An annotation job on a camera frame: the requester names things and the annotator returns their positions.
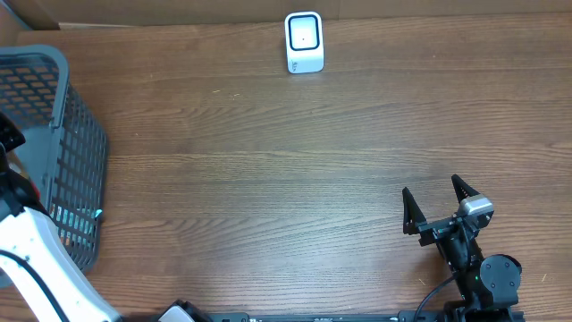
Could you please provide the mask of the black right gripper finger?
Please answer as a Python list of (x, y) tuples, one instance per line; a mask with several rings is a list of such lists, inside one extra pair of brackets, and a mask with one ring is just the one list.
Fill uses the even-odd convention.
[(473, 189), (457, 174), (453, 174), (451, 176), (451, 182), (455, 190), (458, 203), (461, 203), (463, 199), (479, 195), (477, 190)]
[(425, 215), (407, 187), (402, 190), (402, 199), (404, 207), (403, 233), (409, 235), (418, 234), (419, 227), (426, 224)]

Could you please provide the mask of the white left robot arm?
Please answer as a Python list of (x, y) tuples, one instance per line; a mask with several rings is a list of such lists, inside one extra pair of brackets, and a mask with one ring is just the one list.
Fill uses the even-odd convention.
[(1, 117), (1, 270), (40, 321), (119, 321), (120, 313), (72, 261), (31, 181), (10, 168), (7, 154), (25, 143)]

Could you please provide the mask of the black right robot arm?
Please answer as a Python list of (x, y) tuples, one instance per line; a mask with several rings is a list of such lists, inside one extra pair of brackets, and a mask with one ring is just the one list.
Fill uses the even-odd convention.
[[(418, 235), (419, 244), (434, 244), (446, 262), (451, 277), (431, 290), (420, 302), (414, 321), (522, 321), (518, 304), (522, 266), (513, 257), (495, 254), (485, 257), (477, 236), (492, 220), (492, 202), (473, 189), (460, 176), (451, 176), (458, 210), (450, 217), (428, 222), (408, 188), (402, 190), (403, 233)], [(424, 311), (426, 303), (450, 283), (461, 295), (439, 311)]]

